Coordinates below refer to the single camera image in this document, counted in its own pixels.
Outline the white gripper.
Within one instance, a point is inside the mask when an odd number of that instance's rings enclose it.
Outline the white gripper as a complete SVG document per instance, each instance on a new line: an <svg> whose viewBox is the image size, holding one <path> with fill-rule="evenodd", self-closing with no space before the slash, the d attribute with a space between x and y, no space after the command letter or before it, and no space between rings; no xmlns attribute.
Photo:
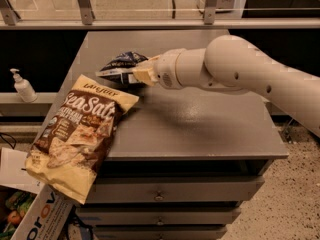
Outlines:
<svg viewBox="0 0 320 240"><path fill-rule="evenodd" d="M135 67L133 69L133 75L139 82L148 86L154 86L158 82L166 89L182 89L182 85L179 83L176 73L176 63L183 52L184 49L173 49L162 55L149 57L142 63L154 63L156 61L154 70L152 66Z"/></svg>

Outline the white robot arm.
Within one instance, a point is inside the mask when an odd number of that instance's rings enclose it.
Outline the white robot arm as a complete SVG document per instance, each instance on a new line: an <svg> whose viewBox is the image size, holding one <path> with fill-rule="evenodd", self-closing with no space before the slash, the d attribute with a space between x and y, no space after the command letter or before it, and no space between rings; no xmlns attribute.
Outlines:
<svg viewBox="0 0 320 240"><path fill-rule="evenodd" d="M277 62L237 36L219 36L201 49L169 50L138 64L133 75L166 89L252 91L320 136L320 78Z"/></svg>

